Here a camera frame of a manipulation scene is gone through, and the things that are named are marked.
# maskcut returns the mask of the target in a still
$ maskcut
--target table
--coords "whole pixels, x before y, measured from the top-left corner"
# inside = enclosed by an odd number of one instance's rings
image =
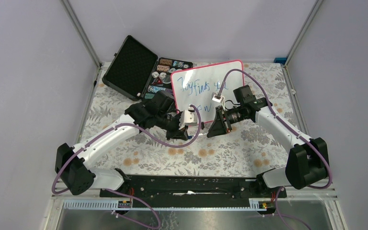
[[[110,63],[103,67],[88,118],[81,136],[85,140],[114,122],[134,102],[102,83]],[[194,63],[195,66],[210,63]],[[244,70],[256,78],[266,90],[277,111],[293,125],[297,124],[280,64],[244,63]],[[245,77],[257,98],[261,90]],[[97,168],[120,168],[126,174],[186,175],[186,176],[237,176],[255,177],[274,167],[284,167],[288,153],[264,128],[251,120],[232,126],[233,131],[224,136],[199,137],[183,149],[162,146],[145,134],[136,135],[109,151],[97,163]],[[165,131],[150,129],[156,137],[166,141]],[[189,135],[195,127],[189,128]],[[180,140],[170,140],[176,145]]]

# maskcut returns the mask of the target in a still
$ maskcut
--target case lid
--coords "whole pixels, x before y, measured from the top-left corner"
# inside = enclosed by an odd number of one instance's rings
[[[124,96],[138,100],[151,71],[157,62],[157,55],[132,36],[127,36],[104,76],[109,84]]]

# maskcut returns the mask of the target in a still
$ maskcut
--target floral tablecloth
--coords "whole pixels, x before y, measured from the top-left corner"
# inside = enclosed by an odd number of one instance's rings
[[[194,63],[195,66],[210,63]],[[288,90],[280,64],[244,63],[244,70],[256,78],[267,91],[277,111],[296,125]],[[245,77],[256,97],[263,97],[261,90]],[[82,133],[85,140],[115,121],[133,102],[99,81]],[[264,128],[251,120],[232,126],[233,131],[224,136],[201,136],[183,149],[162,146],[145,134],[136,135],[109,151],[96,164],[97,168],[120,168],[126,174],[199,175],[255,177],[274,167],[283,167],[287,153]],[[166,141],[165,131],[150,129],[156,137]],[[195,127],[189,129],[189,135]],[[182,144],[180,140],[170,141]]]

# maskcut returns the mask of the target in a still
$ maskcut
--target white wall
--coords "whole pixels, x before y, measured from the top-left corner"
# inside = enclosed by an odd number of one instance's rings
[[[0,230],[38,229],[94,72],[60,1],[0,0]]]
[[[315,0],[70,0],[96,53],[111,61],[127,35],[159,56],[287,56]]]
[[[289,70],[350,230],[368,229],[368,1],[325,1]]]

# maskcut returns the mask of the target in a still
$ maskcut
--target black case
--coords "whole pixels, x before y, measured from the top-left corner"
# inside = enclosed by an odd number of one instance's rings
[[[156,71],[160,59],[138,40],[128,35],[115,54],[115,58],[102,78],[102,82],[129,99],[138,101],[144,98],[150,83],[153,82],[154,78],[151,73]],[[174,58],[163,57],[163,59],[181,61]],[[193,67],[191,62],[181,62],[188,64],[189,69]],[[172,88],[171,84],[163,84],[162,87]]]

